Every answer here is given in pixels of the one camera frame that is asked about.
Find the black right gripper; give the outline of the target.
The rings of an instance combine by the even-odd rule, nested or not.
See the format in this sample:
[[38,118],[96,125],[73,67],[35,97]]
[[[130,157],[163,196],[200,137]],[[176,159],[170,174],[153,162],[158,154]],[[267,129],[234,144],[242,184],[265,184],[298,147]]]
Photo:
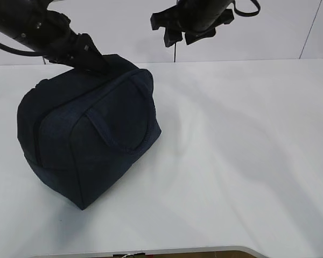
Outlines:
[[186,45],[216,35],[215,27],[230,24],[234,20],[233,10],[228,6],[232,1],[192,0],[179,1],[176,5],[153,13],[150,22],[153,30],[164,27],[165,47],[171,47],[183,40],[182,31],[207,31],[203,34],[185,33]]

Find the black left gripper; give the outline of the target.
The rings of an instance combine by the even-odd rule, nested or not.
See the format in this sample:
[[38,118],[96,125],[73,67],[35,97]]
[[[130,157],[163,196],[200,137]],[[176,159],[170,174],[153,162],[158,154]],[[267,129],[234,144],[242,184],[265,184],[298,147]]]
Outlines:
[[50,63],[75,69],[105,73],[108,62],[89,34],[77,34],[70,28],[71,20],[62,13],[46,11],[41,25],[43,46],[40,52]]

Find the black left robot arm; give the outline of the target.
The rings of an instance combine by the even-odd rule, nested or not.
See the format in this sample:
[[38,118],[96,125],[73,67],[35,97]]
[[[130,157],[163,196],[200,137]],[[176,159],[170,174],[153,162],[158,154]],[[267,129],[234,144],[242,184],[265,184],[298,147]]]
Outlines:
[[0,43],[15,55],[42,56],[51,63],[104,73],[108,63],[89,34],[76,34],[63,13],[48,10],[50,1],[0,1],[0,32],[29,48],[21,51]]

